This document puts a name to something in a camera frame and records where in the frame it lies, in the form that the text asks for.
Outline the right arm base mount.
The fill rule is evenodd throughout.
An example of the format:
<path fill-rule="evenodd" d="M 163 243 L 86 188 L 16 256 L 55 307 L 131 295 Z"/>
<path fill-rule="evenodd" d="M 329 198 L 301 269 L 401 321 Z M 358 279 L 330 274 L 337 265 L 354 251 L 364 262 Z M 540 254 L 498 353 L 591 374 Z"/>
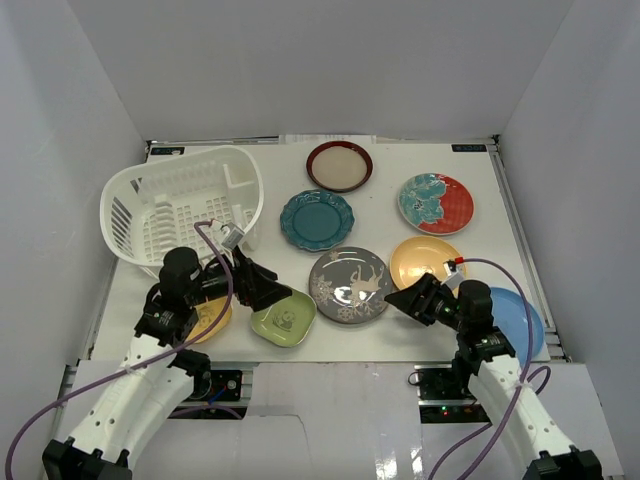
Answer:
<path fill-rule="evenodd" d="M 407 383 L 417 390 L 422 425 L 485 424 L 489 417 L 450 366 L 415 366 Z"/>

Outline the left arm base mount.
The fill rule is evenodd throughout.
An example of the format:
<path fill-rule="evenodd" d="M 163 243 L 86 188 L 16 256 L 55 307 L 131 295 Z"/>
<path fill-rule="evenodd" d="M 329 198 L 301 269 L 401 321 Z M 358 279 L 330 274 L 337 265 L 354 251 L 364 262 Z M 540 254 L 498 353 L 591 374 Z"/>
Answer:
<path fill-rule="evenodd" d="M 242 420 L 251 384 L 242 370 L 209 370 L 194 383 L 193 392 L 171 413 L 171 419 Z"/>

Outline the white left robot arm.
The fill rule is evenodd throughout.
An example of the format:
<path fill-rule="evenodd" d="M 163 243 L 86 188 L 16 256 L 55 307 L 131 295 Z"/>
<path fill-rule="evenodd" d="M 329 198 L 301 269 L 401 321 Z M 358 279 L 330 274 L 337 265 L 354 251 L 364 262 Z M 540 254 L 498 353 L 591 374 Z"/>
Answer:
<path fill-rule="evenodd" d="M 202 265 L 189 247 L 170 250 L 118 370 L 95 382 L 96 403 L 65 440 L 52 440 L 42 461 L 49 479 L 129 479 L 142 450 L 175 408 L 211 387 L 211 360 L 192 350 L 197 306 L 233 299 L 254 311 L 290 297 L 276 273 L 239 248 Z"/>

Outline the grey reindeer plate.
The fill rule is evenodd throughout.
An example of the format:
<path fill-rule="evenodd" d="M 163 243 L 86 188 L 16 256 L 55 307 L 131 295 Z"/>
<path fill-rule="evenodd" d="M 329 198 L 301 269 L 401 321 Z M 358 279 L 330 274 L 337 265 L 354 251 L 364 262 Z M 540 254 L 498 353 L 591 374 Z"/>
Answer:
<path fill-rule="evenodd" d="M 329 320 L 356 325 L 377 319 L 393 290 L 384 261 L 360 247 L 340 247 L 322 255 L 311 268 L 308 291 Z"/>

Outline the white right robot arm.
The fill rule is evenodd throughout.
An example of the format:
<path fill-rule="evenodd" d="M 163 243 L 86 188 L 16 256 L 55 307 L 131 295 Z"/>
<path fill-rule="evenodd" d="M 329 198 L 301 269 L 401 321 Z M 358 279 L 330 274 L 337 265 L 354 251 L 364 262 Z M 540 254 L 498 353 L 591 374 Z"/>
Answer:
<path fill-rule="evenodd" d="M 494 324 L 491 290 L 465 280 L 458 293 L 431 274 L 391 293 L 385 301 L 419 323 L 439 322 L 456 332 L 453 390 L 476 398 L 495 428 L 490 449 L 501 440 L 523 479 L 601 479 L 602 465 L 560 429 L 527 381 L 525 367 Z"/>

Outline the teal scalloped plate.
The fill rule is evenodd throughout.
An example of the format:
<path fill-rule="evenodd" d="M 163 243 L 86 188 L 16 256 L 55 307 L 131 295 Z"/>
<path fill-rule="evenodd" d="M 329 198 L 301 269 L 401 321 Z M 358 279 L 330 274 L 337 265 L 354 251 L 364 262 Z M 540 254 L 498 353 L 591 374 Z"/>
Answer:
<path fill-rule="evenodd" d="M 283 207 L 279 222 L 290 244 L 307 252 L 321 252 L 346 240 L 355 216 L 343 197 L 316 189 L 294 195 Z"/>

